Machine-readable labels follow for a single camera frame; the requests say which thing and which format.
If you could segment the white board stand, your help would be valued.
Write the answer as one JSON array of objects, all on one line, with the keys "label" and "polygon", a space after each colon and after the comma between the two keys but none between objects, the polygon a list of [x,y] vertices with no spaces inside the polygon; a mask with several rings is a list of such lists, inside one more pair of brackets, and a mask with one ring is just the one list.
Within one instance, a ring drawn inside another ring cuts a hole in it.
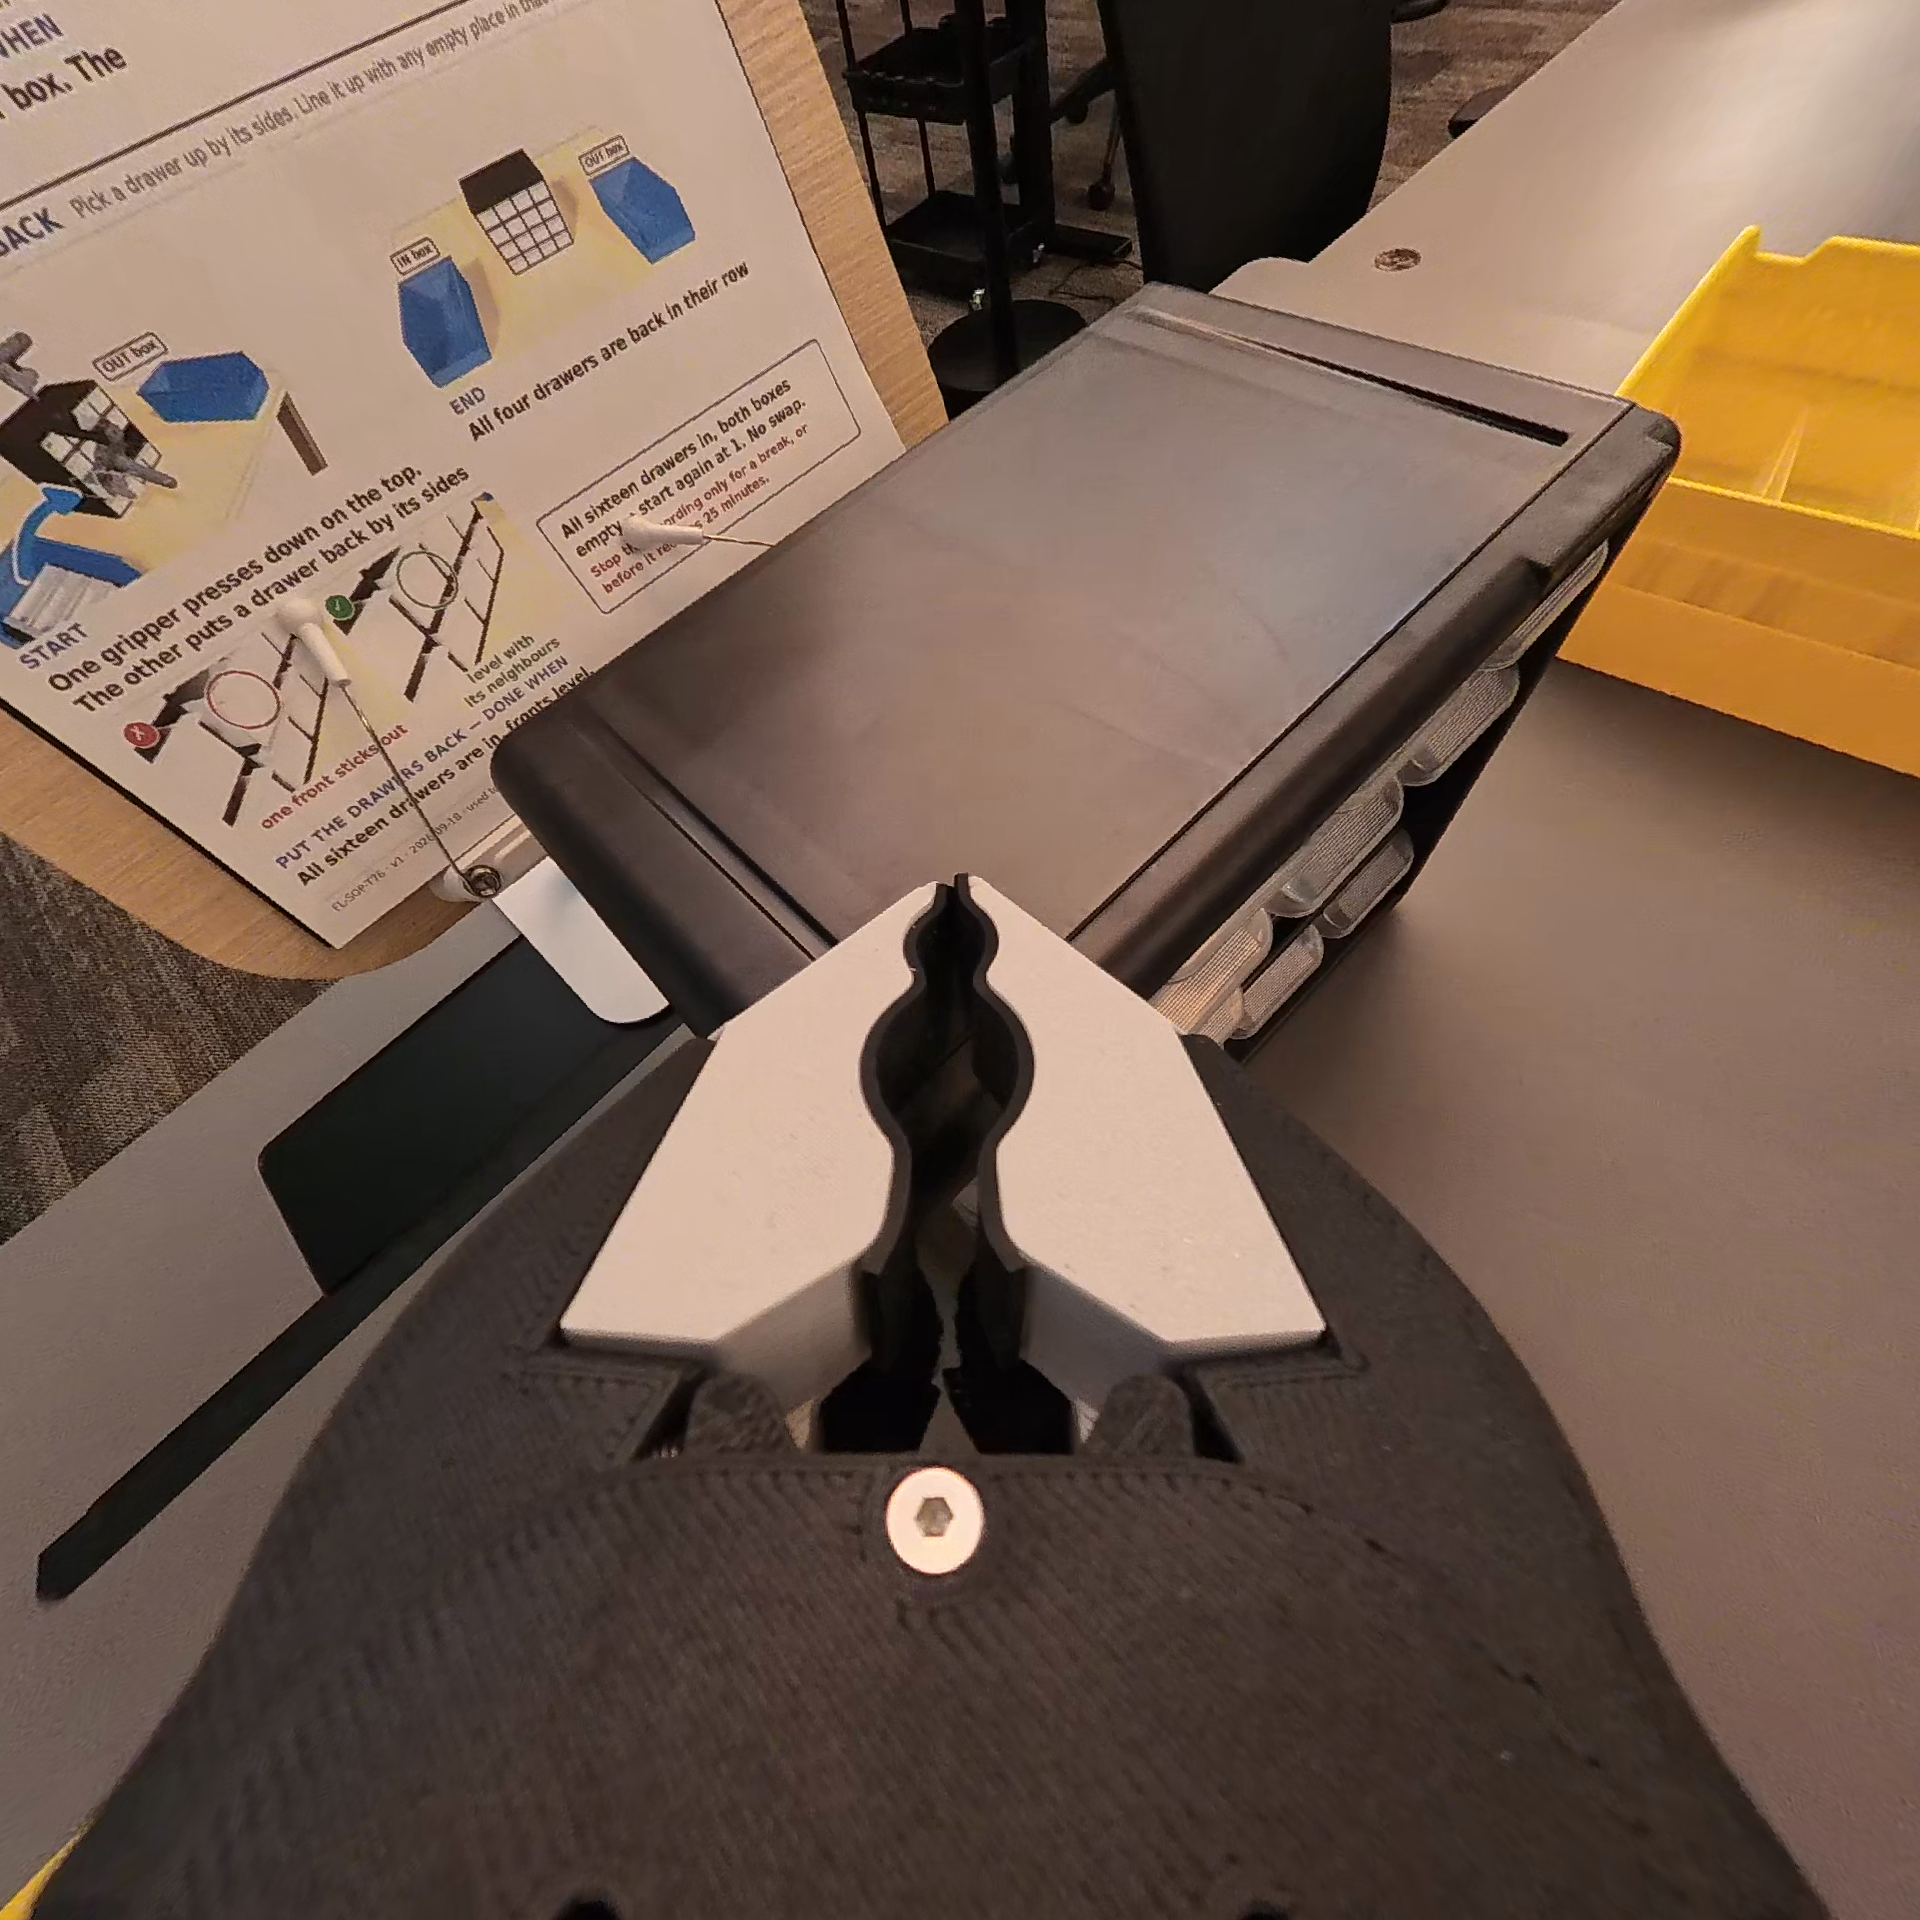
[{"label": "white board stand", "polygon": [[571,880],[545,855],[533,832],[510,820],[468,855],[431,880],[443,902],[481,902],[514,939],[529,942],[549,970],[611,1025],[635,1025],[665,1012],[665,997],[614,939]]}]

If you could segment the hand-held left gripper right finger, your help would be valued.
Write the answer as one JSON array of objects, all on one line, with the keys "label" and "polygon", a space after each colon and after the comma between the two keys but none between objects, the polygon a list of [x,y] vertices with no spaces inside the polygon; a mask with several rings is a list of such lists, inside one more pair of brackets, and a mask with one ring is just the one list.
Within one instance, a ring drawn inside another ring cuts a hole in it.
[{"label": "hand-held left gripper right finger", "polygon": [[975,1223],[997,1342],[1098,1408],[1124,1378],[1294,1354],[1326,1316],[1186,1034],[975,876]]}]

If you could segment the printed instruction poster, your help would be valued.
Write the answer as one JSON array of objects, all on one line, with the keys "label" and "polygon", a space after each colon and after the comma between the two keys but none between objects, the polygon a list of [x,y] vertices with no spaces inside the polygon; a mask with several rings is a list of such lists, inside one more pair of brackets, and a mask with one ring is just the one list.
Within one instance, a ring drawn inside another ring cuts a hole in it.
[{"label": "printed instruction poster", "polygon": [[4,711],[326,948],[904,450],[719,5],[4,5]]}]

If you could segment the black drawer cabinet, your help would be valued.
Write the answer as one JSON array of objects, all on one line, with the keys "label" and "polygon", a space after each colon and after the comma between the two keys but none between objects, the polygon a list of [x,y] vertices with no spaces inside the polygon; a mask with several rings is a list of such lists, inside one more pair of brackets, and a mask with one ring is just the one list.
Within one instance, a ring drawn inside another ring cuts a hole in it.
[{"label": "black drawer cabinet", "polygon": [[[1151,1002],[1597,544],[1620,558],[1677,450],[1620,394],[1149,289],[493,775],[687,1030],[955,876]],[[1406,799],[1414,873],[1231,1055],[1406,895],[1597,584]]]}]

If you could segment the wooden poster board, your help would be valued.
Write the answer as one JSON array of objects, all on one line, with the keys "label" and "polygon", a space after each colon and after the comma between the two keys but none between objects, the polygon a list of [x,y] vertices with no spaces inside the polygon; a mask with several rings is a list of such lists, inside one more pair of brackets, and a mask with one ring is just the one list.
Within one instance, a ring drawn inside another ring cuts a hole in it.
[{"label": "wooden poster board", "polygon": [[[801,5],[722,5],[734,57],[778,151],[851,347],[904,448],[946,426],[879,215]],[[203,959],[274,979],[342,979],[398,965],[476,911],[419,887],[347,948],[326,948],[168,822],[63,745],[4,711],[4,842]]]}]

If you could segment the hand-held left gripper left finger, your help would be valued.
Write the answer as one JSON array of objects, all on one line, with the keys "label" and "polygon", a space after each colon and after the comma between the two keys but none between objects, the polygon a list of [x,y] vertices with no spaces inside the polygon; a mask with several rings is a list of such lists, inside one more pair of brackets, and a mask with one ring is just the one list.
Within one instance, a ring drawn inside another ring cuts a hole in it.
[{"label": "hand-held left gripper left finger", "polygon": [[747,1376],[784,1410],[867,1360],[859,1267],[902,1165],[862,1059],[944,895],[906,892],[719,1030],[561,1314],[571,1348]]}]

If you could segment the black wheeled cart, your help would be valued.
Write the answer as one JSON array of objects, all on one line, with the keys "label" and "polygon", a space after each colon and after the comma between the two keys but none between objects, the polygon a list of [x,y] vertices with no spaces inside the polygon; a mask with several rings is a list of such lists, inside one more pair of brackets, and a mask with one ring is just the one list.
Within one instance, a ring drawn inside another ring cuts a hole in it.
[{"label": "black wheeled cart", "polygon": [[988,215],[1011,274],[1134,261],[1093,5],[805,5],[805,24],[911,289],[982,301]]}]

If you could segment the black round stand base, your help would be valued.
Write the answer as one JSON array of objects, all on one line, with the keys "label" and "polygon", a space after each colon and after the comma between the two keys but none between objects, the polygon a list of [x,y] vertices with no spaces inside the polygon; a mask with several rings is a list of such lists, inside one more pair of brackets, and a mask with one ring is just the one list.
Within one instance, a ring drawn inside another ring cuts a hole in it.
[{"label": "black round stand base", "polygon": [[926,343],[946,417],[969,413],[1084,328],[1087,321],[1073,306],[1025,299],[1001,310],[982,306],[955,316]]}]

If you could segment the set of clear plastic drawers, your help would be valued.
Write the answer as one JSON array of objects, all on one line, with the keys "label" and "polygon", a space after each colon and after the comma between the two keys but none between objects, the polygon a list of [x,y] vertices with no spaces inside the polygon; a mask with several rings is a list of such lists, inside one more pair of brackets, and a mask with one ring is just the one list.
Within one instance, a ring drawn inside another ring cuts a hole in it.
[{"label": "set of clear plastic drawers", "polygon": [[1216,1045],[1252,1041],[1290,1007],[1327,950],[1376,911],[1419,854],[1406,799],[1465,757],[1520,696],[1520,667],[1547,630],[1604,577],[1609,544],[1507,630],[1416,731],[1360,781],[1261,887],[1151,997],[1177,1033]]}]

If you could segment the black office chair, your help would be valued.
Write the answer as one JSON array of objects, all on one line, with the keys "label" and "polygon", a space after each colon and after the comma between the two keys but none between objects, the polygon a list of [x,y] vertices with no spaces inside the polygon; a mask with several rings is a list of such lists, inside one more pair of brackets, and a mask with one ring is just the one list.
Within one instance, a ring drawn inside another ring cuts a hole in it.
[{"label": "black office chair", "polygon": [[1308,261],[1371,206],[1389,5],[1098,5],[1143,280]]}]

